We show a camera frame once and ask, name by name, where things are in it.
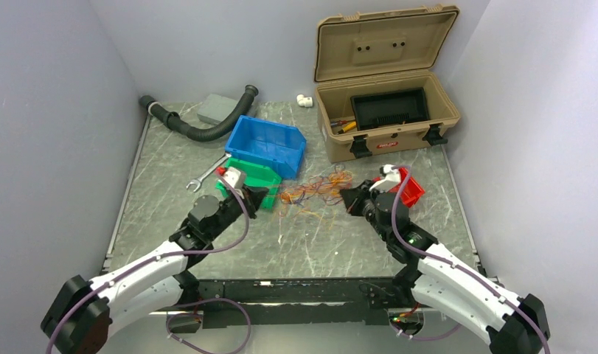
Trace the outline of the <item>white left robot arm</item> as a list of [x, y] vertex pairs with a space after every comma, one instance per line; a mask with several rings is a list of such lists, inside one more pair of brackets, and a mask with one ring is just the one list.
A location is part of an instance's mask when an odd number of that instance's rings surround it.
[[90, 280], [67, 280], [41, 322], [46, 351], [98, 353], [112, 335], [153, 311], [195, 307], [200, 281], [190, 269], [217, 251], [214, 240], [235, 221], [255, 219], [267, 195], [267, 188], [248, 185], [222, 201], [203, 195], [149, 254]]

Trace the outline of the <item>white pipe elbow fitting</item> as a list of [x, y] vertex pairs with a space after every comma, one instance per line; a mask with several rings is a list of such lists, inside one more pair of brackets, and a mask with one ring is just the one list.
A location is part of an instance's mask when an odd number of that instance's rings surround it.
[[309, 97], [309, 96], [305, 96], [303, 94], [298, 94], [296, 96], [296, 102], [300, 107], [303, 107], [303, 108], [313, 107], [313, 98]]

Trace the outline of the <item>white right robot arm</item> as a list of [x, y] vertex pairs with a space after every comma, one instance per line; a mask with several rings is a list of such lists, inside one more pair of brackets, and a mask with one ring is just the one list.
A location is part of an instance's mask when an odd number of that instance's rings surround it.
[[347, 212], [365, 218], [404, 265], [392, 280], [396, 303], [419, 302], [440, 311], [474, 333], [492, 353], [549, 353], [549, 323], [539, 298], [509, 291], [463, 263], [410, 220], [397, 194], [372, 191], [373, 184], [366, 180], [340, 195]]

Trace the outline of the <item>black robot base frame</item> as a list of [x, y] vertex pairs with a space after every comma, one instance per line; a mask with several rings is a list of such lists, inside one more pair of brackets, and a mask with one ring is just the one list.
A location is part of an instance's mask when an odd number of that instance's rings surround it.
[[427, 312], [393, 283], [393, 277], [322, 277], [298, 279], [186, 279], [174, 305], [170, 328], [193, 333], [244, 324], [303, 325], [394, 324], [405, 334], [418, 334]]

